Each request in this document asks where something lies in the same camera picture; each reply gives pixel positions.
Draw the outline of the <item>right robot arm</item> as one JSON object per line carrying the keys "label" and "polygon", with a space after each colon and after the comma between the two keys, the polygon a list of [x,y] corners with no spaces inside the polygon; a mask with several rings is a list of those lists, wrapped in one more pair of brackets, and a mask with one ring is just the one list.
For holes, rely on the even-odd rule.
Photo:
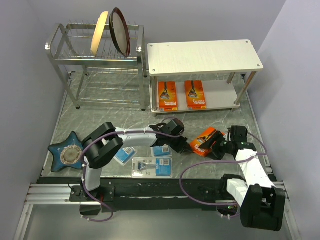
{"label": "right robot arm", "polygon": [[277,188],[259,160],[260,153],[248,142],[244,126],[231,126],[228,134],[214,130],[200,147],[210,150],[213,160],[233,156],[243,175],[224,174],[220,179],[219,195],[234,198],[240,207],[240,220],[245,228],[278,232],[282,228],[286,194]]}

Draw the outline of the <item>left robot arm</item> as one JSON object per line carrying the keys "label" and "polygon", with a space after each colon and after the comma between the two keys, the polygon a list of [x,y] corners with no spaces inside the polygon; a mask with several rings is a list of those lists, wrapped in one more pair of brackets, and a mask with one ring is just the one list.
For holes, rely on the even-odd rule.
{"label": "left robot arm", "polygon": [[183,136],[184,124],[177,118],[145,128],[124,129],[106,122],[82,141],[84,170],[81,195],[88,201],[100,193],[102,169],[108,165],[120,149],[129,147],[169,146],[178,154],[191,152],[188,139]]}

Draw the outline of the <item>orange razor box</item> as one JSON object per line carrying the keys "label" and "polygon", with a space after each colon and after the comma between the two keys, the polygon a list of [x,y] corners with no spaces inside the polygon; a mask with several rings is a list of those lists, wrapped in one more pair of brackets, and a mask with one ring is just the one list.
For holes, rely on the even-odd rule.
{"label": "orange razor box", "polygon": [[216,143],[216,140],[211,141],[211,139],[224,135],[224,132],[209,127],[190,143],[190,147],[197,155],[207,157],[212,152],[211,146]]}
{"label": "orange razor box", "polygon": [[207,108],[205,91],[201,80],[186,80],[184,89],[188,110],[205,110]]}
{"label": "orange razor box", "polygon": [[158,103],[162,112],[178,110],[177,89],[174,81],[158,82]]}

